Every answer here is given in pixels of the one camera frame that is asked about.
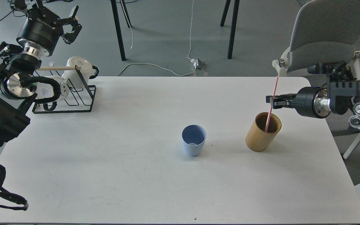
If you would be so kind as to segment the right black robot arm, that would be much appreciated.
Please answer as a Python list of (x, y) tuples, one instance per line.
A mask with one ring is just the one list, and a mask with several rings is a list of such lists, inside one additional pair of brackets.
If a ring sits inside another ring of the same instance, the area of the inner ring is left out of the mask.
[(294, 94), (266, 96), (273, 109), (294, 108), (305, 117), (326, 118), (350, 110), (350, 130), (360, 132), (360, 81), (344, 61), (318, 63), (307, 68), (310, 74), (325, 74), (324, 86), (304, 87)]

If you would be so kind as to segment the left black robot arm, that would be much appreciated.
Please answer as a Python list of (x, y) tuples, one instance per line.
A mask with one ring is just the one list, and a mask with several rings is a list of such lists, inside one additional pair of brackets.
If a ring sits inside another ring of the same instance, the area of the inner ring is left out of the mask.
[[(70, 17), (60, 17), (37, 0), (30, 9), (24, 0), (10, 0), (13, 11), (24, 13), (26, 21), (17, 36), (17, 45), (0, 44), (0, 147), (21, 134), (30, 124), (27, 111), (33, 103), (55, 102), (61, 95), (60, 84), (34, 76), (41, 69), (41, 57), (53, 54), (59, 38), (66, 44), (76, 40), (82, 26), (75, 6)], [(6, 169), (0, 165), (0, 208), (23, 210), (28, 202), (3, 188)]]

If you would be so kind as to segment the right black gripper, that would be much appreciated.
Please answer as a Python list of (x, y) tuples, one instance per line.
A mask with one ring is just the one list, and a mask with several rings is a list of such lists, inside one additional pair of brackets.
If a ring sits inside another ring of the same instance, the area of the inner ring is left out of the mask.
[(312, 118), (326, 118), (328, 116), (328, 98), (325, 88), (304, 87), (297, 94), (289, 93), (276, 95), (273, 101), (266, 96), (266, 103), (272, 109), (294, 108), (298, 114)]

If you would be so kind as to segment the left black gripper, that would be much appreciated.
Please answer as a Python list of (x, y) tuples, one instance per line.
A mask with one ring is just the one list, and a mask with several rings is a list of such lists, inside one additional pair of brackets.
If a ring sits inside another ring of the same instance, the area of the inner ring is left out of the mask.
[[(26, 14), (26, 21), (19, 31), (16, 41), (20, 46), (32, 42), (42, 47), (43, 56), (53, 54), (61, 36), (66, 44), (72, 44), (79, 35), (82, 26), (76, 16), (79, 6), (73, 7), (70, 17), (60, 19), (60, 27), (54, 24), (59, 16), (43, 6), (42, 0), (36, 0), (31, 9), (27, 9), (24, 0), (10, 0), (10, 8)], [(70, 25), (70, 33), (63, 34), (62, 26)]]

